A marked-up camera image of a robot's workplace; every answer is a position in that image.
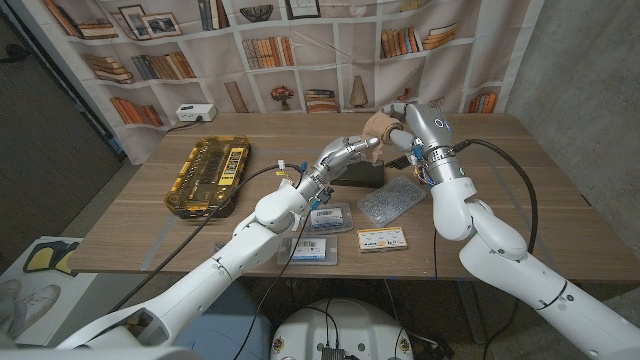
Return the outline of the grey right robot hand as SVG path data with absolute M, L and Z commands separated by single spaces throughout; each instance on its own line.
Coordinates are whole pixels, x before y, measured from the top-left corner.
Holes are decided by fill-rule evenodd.
M 404 152 L 411 152 L 417 139 L 422 142 L 422 154 L 441 147 L 451 147 L 453 136 L 445 117 L 428 105 L 416 101 L 409 103 L 393 102 L 382 108 L 382 112 L 397 120 L 403 120 L 412 131 L 391 130 L 391 143 Z

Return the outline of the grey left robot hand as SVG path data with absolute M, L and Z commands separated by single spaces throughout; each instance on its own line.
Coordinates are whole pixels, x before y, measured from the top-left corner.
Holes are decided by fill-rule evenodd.
M 335 139 L 323 149 L 310 172 L 302 176 L 297 187 L 298 192 L 303 197 L 313 197 L 330 181 L 341 175 L 349 163 L 361 159 L 365 150 L 379 144 L 380 140 L 377 137 L 364 140 L 361 135 Z

